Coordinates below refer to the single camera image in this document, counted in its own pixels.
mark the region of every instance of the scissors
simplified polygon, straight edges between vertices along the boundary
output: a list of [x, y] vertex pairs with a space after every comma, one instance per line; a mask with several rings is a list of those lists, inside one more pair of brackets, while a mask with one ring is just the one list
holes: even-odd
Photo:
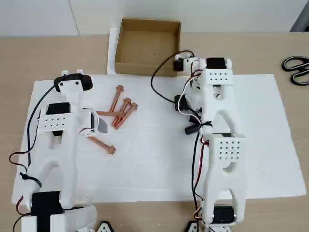
[[[301, 61], [302, 63], [289, 67], [287, 66], [287, 63], [291, 60]], [[286, 72], [292, 72], [292, 71], [298, 70], [298, 72], [292, 74], [290, 78], [290, 81], [294, 85], [297, 85], [297, 86], [308, 86], [309, 85], [309, 78], [308, 78], [308, 81], [305, 81], [305, 82], [297, 81], [298, 77], [304, 76], [309, 73], [309, 58], [299, 57], [299, 56], [289, 57], [282, 63], [281, 67]]]

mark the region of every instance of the black wire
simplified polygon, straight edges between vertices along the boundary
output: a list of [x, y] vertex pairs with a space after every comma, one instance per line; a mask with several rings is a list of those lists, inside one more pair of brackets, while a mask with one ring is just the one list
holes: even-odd
[[15, 221], [15, 223], [14, 223], [14, 225], [13, 225], [13, 232], [15, 232], [16, 224], [20, 221], [20, 219], [22, 219], [24, 216], [29, 216], [29, 215], [30, 215], [30, 213], [24, 214], [24, 215], [20, 216], [20, 217]]
[[192, 170], [191, 170], [191, 189], [192, 189], [192, 194], [193, 194], [193, 199], [194, 199], [195, 210], [197, 210], [197, 197], [196, 197], [196, 193], [194, 191], [194, 166], [195, 166], [195, 158], [196, 158], [198, 138], [199, 138], [199, 130], [197, 132], [197, 137], [196, 137], [195, 142], [194, 142]]
[[49, 89], [47, 90], [46, 93], [44, 93], [44, 95], [39, 99], [39, 101], [37, 102], [37, 104], [35, 105], [31, 115], [30, 115], [30, 118], [29, 118], [29, 121], [28, 121], [28, 125], [27, 125], [27, 145], [28, 145], [28, 167], [31, 165], [31, 149], [30, 149], [30, 124], [31, 124], [31, 121], [32, 121], [32, 118], [37, 110], [37, 108], [39, 107], [39, 105], [41, 104], [41, 102], [43, 101], [43, 99], [46, 97], [47, 94], [49, 94], [50, 91], [52, 91], [57, 85], [59, 84], [59, 82], [55, 82], [55, 84]]
[[175, 55], [178, 55], [178, 54], [183, 53], [183, 52], [189, 52], [189, 53], [191, 53], [191, 55], [192, 55], [193, 57], [195, 56], [194, 53], [193, 53], [192, 51], [190, 51], [190, 50], [183, 50], [183, 51], [180, 51], [180, 52], [176, 52], [176, 53], [174, 53], [173, 55], [170, 55], [168, 58], [166, 58], [166, 59], [159, 65], [159, 67], [155, 70], [155, 72], [154, 72], [153, 75], [151, 76], [150, 86], [151, 86], [151, 88], [153, 89], [153, 91], [154, 91], [157, 95], [159, 95], [161, 98], [163, 98], [163, 99], [169, 101], [170, 103], [175, 103], [175, 102], [174, 102], [173, 100], [170, 100], [170, 99], [164, 97], [162, 94], [160, 94], [158, 91], [156, 91], [156, 90], [154, 89], [154, 85], [153, 85], [154, 77], [155, 77], [156, 73], [162, 68], [162, 66], [163, 66], [169, 59], [171, 59], [171, 58], [174, 57]]
[[208, 227], [208, 229], [210, 229], [212, 232], [216, 232], [216, 231], [214, 231], [213, 228], [211, 228], [210, 226]]
[[202, 198], [199, 194], [197, 194], [197, 193], [195, 192], [195, 190], [194, 190], [194, 193], [195, 193], [195, 195], [198, 196], [202, 201], [204, 200], [204, 198]]
[[12, 157], [13, 157], [14, 155], [17, 155], [17, 154], [26, 154], [26, 153], [29, 153], [29, 152], [33, 149], [34, 144], [35, 144], [35, 141], [36, 141], [36, 139], [37, 139], [38, 126], [39, 126], [39, 124], [37, 125], [37, 128], [36, 128], [36, 130], [35, 130], [35, 137], [34, 137], [34, 141], [33, 141], [32, 147], [31, 147], [29, 150], [27, 150], [27, 151], [13, 152], [13, 153], [10, 154], [10, 156], [9, 156], [9, 162], [10, 162], [11, 164], [24, 167], [24, 169], [26, 170], [26, 172], [28, 171], [28, 168], [27, 168], [24, 164], [13, 162], [13, 161], [12, 161]]
[[[28, 150], [27, 151], [23, 151], [23, 152], [13, 152], [10, 156], [9, 156], [9, 162], [11, 164], [14, 164], [14, 165], [17, 165], [17, 166], [21, 166], [21, 167], [24, 167], [25, 170], [26, 170], [26, 173], [28, 171], [27, 167], [21, 163], [16, 163], [16, 162], [13, 162], [11, 160], [11, 158], [16, 155], [16, 154], [26, 154], [28, 153], [28, 167], [31, 165], [31, 150], [33, 149], [34, 145], [35, 145], [35, 142], [36, 142], [36, 139], [37, 139], [37, 131], [38, 131], [38, 126], [39, 124], [37, 125], [37, 128], [36, 128], [36, 132], [35, 132], [35, 137], [34, 137], [34, 140], [33, 140], [33, 144], [32, 146], [30, 147], [30, 124], [31, 124], [31, 121], [33, 119], [33, 116], [37, 110], [37, 108], [39, 107], [39, 105], [41, 104], [41, 102], [43, 101], [43, 99], [46, 97], [47, 94], [49, 94], [50, 91], [52, 91], [58, 84], [60, 81], [62, 81], [63, 79], [60, 79], [59, 81], [57, 82], [54, 82], [54, 85], [46, 91], [46, 93], [43, 94], [43, 96], [39, 99], [39, 101], [37, 102], [37, 104], [35, 105], [31, 115], [30, 115], [30, 118], [29, 118], [29, 121], [28, 121], [28, 124], [27, 124], [27, 146], [28, 146]], [[24, 215], [21, 215], [17, 220], [16, 222], [14, 223], [13, 225], [13, 232], [15, 232], [15, 227], [16, 227], [16, 224], [18, 223], [18, 221], [24, 217], [24, 216], [28, 216], [30, 215], [30, 213], [27, 213], [27, 214], [24, 214]]]

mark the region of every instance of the bolt head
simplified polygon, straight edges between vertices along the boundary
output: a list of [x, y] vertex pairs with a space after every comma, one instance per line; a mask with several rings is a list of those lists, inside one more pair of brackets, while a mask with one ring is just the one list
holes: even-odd
[[125, 98], [124, 102], [127, 102], [129, 104], [129, 103], [131, 103], [131, 99], [130, 98]]
[[120, 91], [120, 92], [123, 92], [123, 91], [124, 91], [124, 87], [121, 86], [121, 85], [118, 85], [118, 86], [116, 87], [116, 89], [117, 89], [118, 91]]
[[134, 110], [137, 110], [137, 104], [135, 102], [132, 103], [131, 106], [134, 108]]
[[110, 146], [110, 148], [108, 149], [108, 154], [112, 155], [114, 154], [116, 151], [116, 148], [114, 146]]

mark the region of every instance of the black connector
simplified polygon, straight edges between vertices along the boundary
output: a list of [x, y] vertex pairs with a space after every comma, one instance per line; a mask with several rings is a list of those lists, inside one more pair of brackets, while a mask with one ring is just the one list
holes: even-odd
[[191, 126], [188, 126], [184, 129], [184, 133], [186, 135], [189, 135], [189, 134], [193, 134], [195, 132], [198, 132], [199, 130], [199, 124], [193, 124]]
[[[175, 110], [176, 111], [178, 111], [177, 105], [178, 105], [179, 98], [180, 98], [180, 95], [176, 95], [174, 97], [174, 103], [175, 103]], [[183, 111], [183, 110], [189, 110], [189, 109], [190, 109], [190, 107], [188, 105], [188, 102], [185, 98], [185, 95], [183, 95], [183, 97], [181, 98], [180, 103], [179, 103], [179, 110]]]
[[194, 124], [199, 124], [199, 121], [194, 116], [190, 116], [189, 122], [192, 122]]

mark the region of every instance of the white wall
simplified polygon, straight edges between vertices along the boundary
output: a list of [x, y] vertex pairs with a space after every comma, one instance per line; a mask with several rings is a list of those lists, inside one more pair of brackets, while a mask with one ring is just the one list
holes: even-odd
[[182, 31], [289, 31], [307, 0], [70, 0], [81, 34], [102, 34], [123, 16], [178, 19]]
[[78, 35], [68, 0], [0, 0], [0, 36]]
[[[289, 31], [307, 0], [70, 0], [81, 35], [120, 18], [178, 19], [182, 31]], [[78, 35], [69, 0], [0, 0], [0, 36]]]

